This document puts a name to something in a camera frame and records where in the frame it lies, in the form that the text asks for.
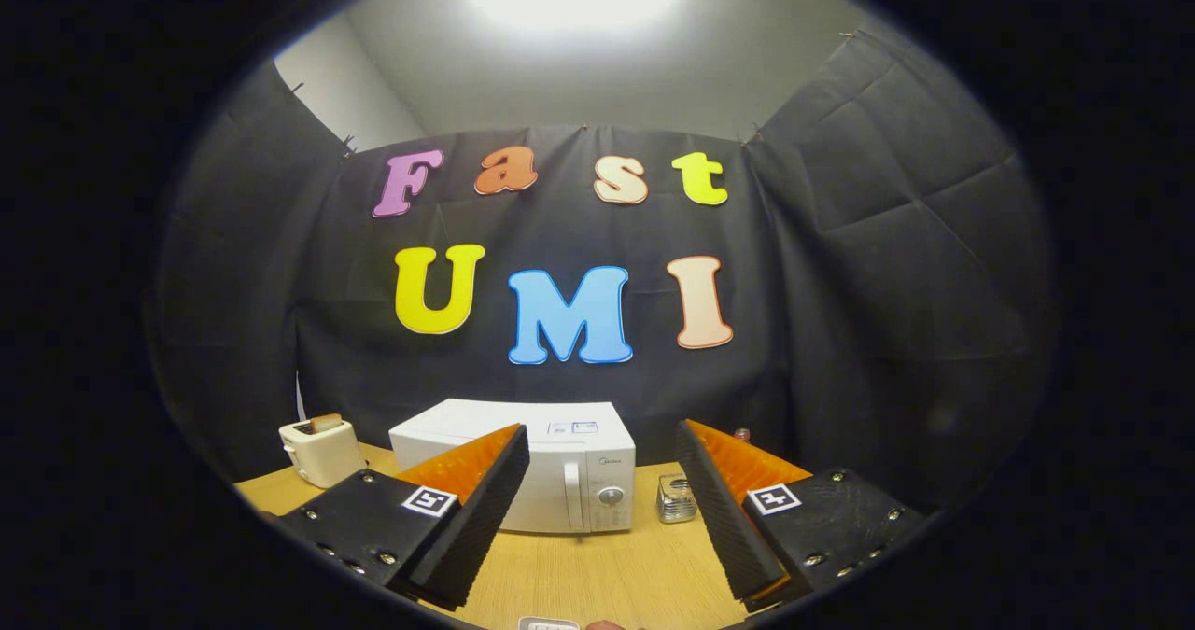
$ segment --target white wall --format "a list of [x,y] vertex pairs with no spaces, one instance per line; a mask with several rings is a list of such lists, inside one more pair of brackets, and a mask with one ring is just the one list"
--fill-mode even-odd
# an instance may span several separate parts
[[295,96],[341,140],[358,152],[423,137],[344,14],[324,22],[274,59]]

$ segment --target microwave label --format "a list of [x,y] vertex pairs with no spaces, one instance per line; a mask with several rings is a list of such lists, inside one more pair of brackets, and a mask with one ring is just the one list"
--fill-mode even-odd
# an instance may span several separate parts
[[549,434],[598,434],[596,422],[553,422],[547,426]]

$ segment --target peach letter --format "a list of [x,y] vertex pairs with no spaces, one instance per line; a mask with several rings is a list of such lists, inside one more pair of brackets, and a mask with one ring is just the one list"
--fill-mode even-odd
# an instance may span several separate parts
[[509,189],[520,191],[531,186],[539,176],[533,170],[535,154],[531,147],[503,147],[482,159],[482,175],[477,176],[473,189],[478,194],[490,195]]
[[685,314],[685,329],[676,336],[681,348],[713,348],[735,337],[734,329],[722,322],[718,308],[713,271],[719,268],[722,262],[716,257],[684,257],[668,262],[666,270],[680,285],[680,307]]
[[602,157],[594,164],[598,179],[594,191],[607,203],[639,203],[648,197],[648,185],[641,177],[643,164],[624,157]]

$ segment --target white microwave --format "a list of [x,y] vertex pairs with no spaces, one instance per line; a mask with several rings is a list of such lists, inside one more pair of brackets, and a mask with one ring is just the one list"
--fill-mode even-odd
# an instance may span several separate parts
[[404,471],[509,424],[527,426],[531,464],[502,528],[609,532],[631,528],[635,442],[609,402],[523,404],[447,399],[390,430]]

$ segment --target table surface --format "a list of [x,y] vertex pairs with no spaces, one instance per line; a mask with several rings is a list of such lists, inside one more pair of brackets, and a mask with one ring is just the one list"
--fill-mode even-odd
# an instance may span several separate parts
[[[398,473],[392,451],[367,444],[361,451],[370,469]],[[636,467],[627,532],[498,532],[468,603],[454,612],[427,606],[495,630],[515,630],[523,616],[568,619],[581,628],[606,619],[629,630],[701,630],[741,622],[747,612],[730,595],[700,512],[688,522],[662,524],[656,516],[660,475],[679,471],[675,463]],[[258,509],[277,515],[323,493],[294,467],[237,489]]]

